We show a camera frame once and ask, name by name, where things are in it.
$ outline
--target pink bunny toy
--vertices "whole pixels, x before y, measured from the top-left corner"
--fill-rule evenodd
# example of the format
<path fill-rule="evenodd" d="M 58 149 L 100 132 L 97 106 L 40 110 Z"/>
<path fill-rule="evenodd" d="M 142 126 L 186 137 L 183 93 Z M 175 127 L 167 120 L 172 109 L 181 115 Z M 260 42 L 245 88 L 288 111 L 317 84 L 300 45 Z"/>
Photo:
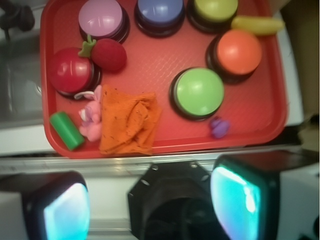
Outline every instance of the pink bunny toy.
<path fill-rule="evenodd" d="M 82 119 L 82 126 L 79 127 L 80 133 L 90 142 L 95 142 L 101 138 L 101 91 L 102 86 L 98 85 L 94 92 L 84 91 L 76 94 L 75 99 L 84 96 L 92 101 L 79 111 Z"/>

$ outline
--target small plush toy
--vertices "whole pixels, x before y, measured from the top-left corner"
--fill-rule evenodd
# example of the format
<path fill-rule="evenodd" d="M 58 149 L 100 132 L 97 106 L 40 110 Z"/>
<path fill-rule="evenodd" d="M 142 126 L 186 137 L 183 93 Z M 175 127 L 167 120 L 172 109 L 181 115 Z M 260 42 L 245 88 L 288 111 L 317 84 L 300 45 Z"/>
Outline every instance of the small plush toy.
<path fill-rule="evenodd" d="M 120 43 L 109 38 L 92 40 L 90 35 L 87 41 L 83 42 L 82 50 L 78 55 L 91 58 L 100 68 L 110 72 L 119 71 L 127 62 L 126 50 Z"/>
<path fill-rule="evenodd" d="M 98 85 L 94 92 L 84 91 L 76 94 L 75 98 L 84 96 L 92 101 L 79 111 L 82 125 L 79 127 L 81 135 L 85 136 L 90 142 L 95 142 L 101 138 L 101 91 L 102 86 Z"/>
<path fill-rule="evenodd" d="M 210 121 L 211 136 L 215 139 L 223 138 L 229 131 L 230 122 L 228 120 L 222 120 L 216 116 Z"/>

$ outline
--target light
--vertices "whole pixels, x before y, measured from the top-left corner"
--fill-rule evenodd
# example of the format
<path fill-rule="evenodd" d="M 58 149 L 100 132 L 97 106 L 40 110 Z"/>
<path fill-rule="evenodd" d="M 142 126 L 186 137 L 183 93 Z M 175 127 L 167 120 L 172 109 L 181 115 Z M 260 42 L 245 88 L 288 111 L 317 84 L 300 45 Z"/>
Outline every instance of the light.
<path fill-rule="evenodd" d="M 259 187 L 221 165 L 211 174 L 211 198 L 216 217 L 232 240 L 258 239 Z"/>
<path fill-rule="evenodd" d="M 75 183 L 43 211 L 48 240 L 85 240 L 90 224 L 87 188 Z"/>

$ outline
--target small purple figure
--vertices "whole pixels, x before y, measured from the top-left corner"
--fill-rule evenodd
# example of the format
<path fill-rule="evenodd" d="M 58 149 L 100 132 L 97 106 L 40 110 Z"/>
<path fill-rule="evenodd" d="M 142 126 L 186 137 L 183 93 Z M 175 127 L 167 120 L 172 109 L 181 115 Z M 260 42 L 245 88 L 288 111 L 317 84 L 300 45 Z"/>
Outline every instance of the small purple figure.
<path fill-rule="evenodd" d="M 210 122 L 211 130 L 211 136 L 216 139 L 221 139 L 224 137 L 229 128 L 230 128 L 230 122 L 228 120 L 222 120 L 221 117 L 214 117 Z"/>

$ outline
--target purple toy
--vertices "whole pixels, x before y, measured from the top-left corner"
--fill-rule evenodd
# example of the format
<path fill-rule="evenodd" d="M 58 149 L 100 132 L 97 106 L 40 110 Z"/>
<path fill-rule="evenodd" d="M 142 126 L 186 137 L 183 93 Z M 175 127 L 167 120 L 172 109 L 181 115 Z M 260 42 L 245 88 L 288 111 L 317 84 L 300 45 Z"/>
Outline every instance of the purple toy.
<path fill-rule="evenodd" d="M 86 35 L 108 38 L 121 27 L 123 14 L 116 0 L 89 0 L 82 6 L 78 20 Z"/>
<path fill-rule="evenodd" d="M 216 139 L 221 139 L 227 134 L 230 128 L 230 122 L 216 116 L 211 120 L 210 127 L 212 128 L 211 136 Z"/>

